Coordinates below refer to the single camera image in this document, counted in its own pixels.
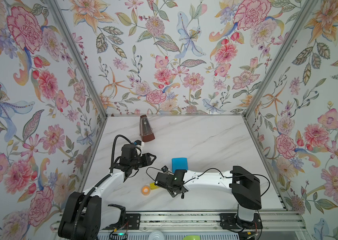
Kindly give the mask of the blue square paper sheet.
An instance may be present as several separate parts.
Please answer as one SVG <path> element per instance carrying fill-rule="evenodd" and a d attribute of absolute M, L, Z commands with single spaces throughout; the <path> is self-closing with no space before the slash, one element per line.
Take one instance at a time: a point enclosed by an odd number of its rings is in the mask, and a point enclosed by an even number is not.
<path fill-rule="evenodd" d="M 188 170 L 188 159 L 187 158 L 172 158 L 172 172 L 176 170 Z"/>

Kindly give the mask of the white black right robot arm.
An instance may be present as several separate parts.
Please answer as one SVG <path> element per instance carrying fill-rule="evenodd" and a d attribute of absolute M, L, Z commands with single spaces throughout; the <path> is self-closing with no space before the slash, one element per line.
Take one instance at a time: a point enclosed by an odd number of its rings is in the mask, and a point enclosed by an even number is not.
<path fill-rule="evenodd" d="M 197 189 L 232 194 L 238 203 L 237 218 L 240 222 L 253 222 L 255 213 L 262 208 L 260 180 L 240 166 L 234 166 L 224 173 L 216 168 L 203 173 L 189 170 L 175 170 L 173 174 L 158 173 L 154 183 L 166 189 L 173 198 Z"/>

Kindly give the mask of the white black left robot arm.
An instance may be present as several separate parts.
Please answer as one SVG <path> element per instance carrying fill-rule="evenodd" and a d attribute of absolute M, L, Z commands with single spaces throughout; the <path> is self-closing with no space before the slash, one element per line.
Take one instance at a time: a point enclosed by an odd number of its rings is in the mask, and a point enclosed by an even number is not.
<path fill-rule="evenodd" d="M 84 192 L 73 192 L 67 200 L 58 236 L 67 240 L 96 240 L 100 230 L 126 224 L 125 207 L 107 204 L 106 198 L 131 177 L 132 172 L 151 166 L 157 156 L 143 153 L 141 145 L 126 144 L 111 162 L 110 172 Z"/>

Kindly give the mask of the yellow block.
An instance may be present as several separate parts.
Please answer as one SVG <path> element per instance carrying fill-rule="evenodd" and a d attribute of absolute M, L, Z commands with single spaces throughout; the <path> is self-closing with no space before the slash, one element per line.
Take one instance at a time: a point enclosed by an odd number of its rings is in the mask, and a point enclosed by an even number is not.
<path fill-rule="evenodd" d="M 151 189 L 151 191 L 152 190 L 156 190 L 156 189 L 159 189 L 160 187 L 158 187 L 158 186 L 156 186 L 154 183 L 150 183 L 150 189 Z"/>

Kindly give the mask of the orange tape roll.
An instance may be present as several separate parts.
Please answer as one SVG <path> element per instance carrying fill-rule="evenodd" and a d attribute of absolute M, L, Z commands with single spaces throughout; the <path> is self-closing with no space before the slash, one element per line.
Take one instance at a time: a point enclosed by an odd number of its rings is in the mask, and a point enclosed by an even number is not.
<path fill-rule="evenodd" d="M 148 196 L 151 193 L 151 188 L 150 186 L 143 186 L 141 189 L 141 193 L 143 194 L 143 196 Z"/>

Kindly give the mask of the brown wooden metronome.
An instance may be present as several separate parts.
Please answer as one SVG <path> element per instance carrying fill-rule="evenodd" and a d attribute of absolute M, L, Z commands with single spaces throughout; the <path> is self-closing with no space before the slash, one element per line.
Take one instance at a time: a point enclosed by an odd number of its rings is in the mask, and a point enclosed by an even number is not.
<path fill-rule="evenodd" d="M 140 116 L 140 136 L 143 142 L 151 142 L 155 139 L 153 129 L 146 115 Z"/>

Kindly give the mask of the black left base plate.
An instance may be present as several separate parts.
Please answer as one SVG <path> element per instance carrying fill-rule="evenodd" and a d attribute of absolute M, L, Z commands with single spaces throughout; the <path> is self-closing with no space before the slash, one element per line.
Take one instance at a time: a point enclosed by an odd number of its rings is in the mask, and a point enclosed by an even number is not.
<path fill-rule="evenodd" d="M 121 221 L 105 227 L 105 230 L 139 230 L 141 223 L 141 214 L 126 214 L 121 217 Z"/>

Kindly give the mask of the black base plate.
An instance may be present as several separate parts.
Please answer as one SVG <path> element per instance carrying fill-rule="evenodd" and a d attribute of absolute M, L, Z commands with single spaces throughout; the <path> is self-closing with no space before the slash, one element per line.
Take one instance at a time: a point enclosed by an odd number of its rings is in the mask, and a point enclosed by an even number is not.
<path fill-rule="evenodd" d="M 263 224 L 258 213 L 254 213 L 254 219 L 251 222 L 239 219 L 237 213 L 219 214 L 220 226 L 224 230 L 244 231 L 244 230 L 262 230 Z"/>
<path fill-rule="evenodd" d="M 139 230 L 141 223 L 141 214 L 126 214 L 121 217 L 121 221 L 105 227 L 105 230 Z"/>

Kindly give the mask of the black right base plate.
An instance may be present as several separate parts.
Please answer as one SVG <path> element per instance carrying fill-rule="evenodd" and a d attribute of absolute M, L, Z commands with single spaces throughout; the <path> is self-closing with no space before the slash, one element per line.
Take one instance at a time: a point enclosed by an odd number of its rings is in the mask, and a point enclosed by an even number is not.
<path fill-rule="evenodd" d="M 251 222 L 239 219 L 237 213 L 219 214 L 220 226 L 224 230 L 244 231 L 244 230 L 262 230 L 263 224 L 258 213 L 254 213 L 254 219 Z"/>

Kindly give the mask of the aluminium front rail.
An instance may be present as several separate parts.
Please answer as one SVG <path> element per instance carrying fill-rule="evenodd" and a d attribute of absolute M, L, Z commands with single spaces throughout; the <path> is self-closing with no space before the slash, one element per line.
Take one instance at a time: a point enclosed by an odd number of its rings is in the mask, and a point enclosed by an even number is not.
<path fill-rule="evenodd" d="M 239 231 L 233 223 L 235 211 L 130 211 L 126 212 L 130 232 L 219 232 L 222 230 Z M 246 231 L 259 232 L 294 232 L 305 231 L 306 226 L 297 212 L 264 210 L 256 212 L 255 223 L 245 227 Z"/>

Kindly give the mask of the left back aluminium corner post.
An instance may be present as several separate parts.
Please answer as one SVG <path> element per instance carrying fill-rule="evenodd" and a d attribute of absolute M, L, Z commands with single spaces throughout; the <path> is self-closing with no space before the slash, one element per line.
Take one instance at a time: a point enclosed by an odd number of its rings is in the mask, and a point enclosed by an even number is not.
<path fill-rule="evenodd" d="M 85 65 L 84 60 L 81 58 L 80 51 L 76 45 L 76 42 L 74 41 L 73 35 L 67 25 L 67 22 L 65 21 L 65 18 L 63 16 L 62 10 L 60 9 L 57 1 L 54 0 L 46 0 L 46 3 L 48 5 L 48 8 L 50 9 L 52 16 L 57 24 L 57 26 L 61 29 L 63 38 L 65 42 L 67 43 L 68 49 L 72 52 L 72 58 L 74 62 L 76 63 L 80 73 L 83 76 L 84 82 L 87 84 L 89 93 L 92 95 L 93 100 L 95 102 L 95 105 L 97 107 L 97 110 L 99 114 L 106 120 L 108 118 L 108 115 L 106 113 L 106 110 L 101 102 L 101 99 L 96 91 L 96 88 L 94 86 L 94 83 L 91 79 L 90 73 Z"/>

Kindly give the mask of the aluminium corner post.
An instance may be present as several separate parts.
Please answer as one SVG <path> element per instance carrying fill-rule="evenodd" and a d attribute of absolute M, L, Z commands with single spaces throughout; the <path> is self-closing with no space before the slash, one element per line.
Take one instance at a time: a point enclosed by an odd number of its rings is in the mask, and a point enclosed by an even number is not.
<path fill-rule="evenodd" d="M 73 35 L 67 25 L 67 22 L 65 21 L 65 18 L 63 16 L 62 10 L 60 9 L 57 1 L 54 0 L 46 0 L 46 3 L 48 5 L 48 8 L 50 9 L 52 16 L 57 24 L 57 26 L 61 29 L 63 38 L 65 42 L 67 43 L 68 49 L 72 52 L 72 58 L 74 62 L 76 63 L 80 73 L 83 76 L 84 82 L 87 84 L 89 93 L 92 95 L 93 100 L 95 102 L 95 105 L 97 107 L 97 110 L 99 114 L 106 120 L 108 118 L 108 115 L 106 113 L 106 110 L 101 102 L 101 99 L 96 91 L 96 88 L 94 86 L 94 83 L 91 79 L 90 73 L 85 65 L 84 60 L 81 58 L 80 51 L 76 45 L 76 42 L 74 41 Z"/>
<path fill-rule="evenodd" d="M 309 15 L 311 14 L 315 6 L 316 6 L 315 1 L 311 1 L 311 0 L 305 1 L 305 3 L 303 4 L 300 10 L 300 13 L 297 15 L 297 18 L 294 21 L 289 31 L 288 37 L 285 39 L 284 43 L 281 45 L 281 48 L 279 49 L 279 51 L 277 52 L 274 58 L 274 62 L 271 64 L 269 70 L 267 71 L 249 107 L 247 108 L 246 112 L 243 114 L 243 118 L 245 120 L 248 120 L 251 114 L 254 113 L 257 104 L 260 102 L 265 90 L 267 89 L 268 85 L 273 79 L 275 73 L 278 71 L 278 68 L 281 66 L 288 51 L 292 48 L 296 40 L 296 37 L 298 36 L 299 32 L 302 30 L 305 21 L 307 20 L 307 18 L 309 17 Z"/>

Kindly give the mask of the right back aluminium corner post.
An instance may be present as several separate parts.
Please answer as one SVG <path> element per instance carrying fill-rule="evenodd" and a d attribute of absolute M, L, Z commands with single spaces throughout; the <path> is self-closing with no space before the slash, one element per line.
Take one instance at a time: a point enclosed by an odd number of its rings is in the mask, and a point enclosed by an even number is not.
<path fill-rule="evenodd" d="M 260 102 L 265 90 L 267 89 L 268 85 L 273 79 L 275 73 L 278 71 L 278 68 L 281 66 L 288 51 L 292 48 L 296 40 L 296 37 L 298 36 L 299 32 L 302 30 L 305 21 L 307 20 L 307 18 L 309 17 L 309 15 L 311 14 L 315 6 L 316 6 L 315 1 L 311 1 L 311 0 L 305 1 L 305 3 L 303 4 L 300 10 L 300 13 L 297 15 L 297 18 L 294 21 L 289 31 L 288 37 L 285 39 L 284 43 L 281 45 L 281 48 L 279 49 L 279 51 L 277 52 L 274 58 L 274 62 L 271 64 L 269 70 L 267 71 L 249 107 L 247 108 L 246 112 L 243 114 L 243 118 L 245 120 L 248 120 L 251 114 L 254 113 L 257 104 Z"/>

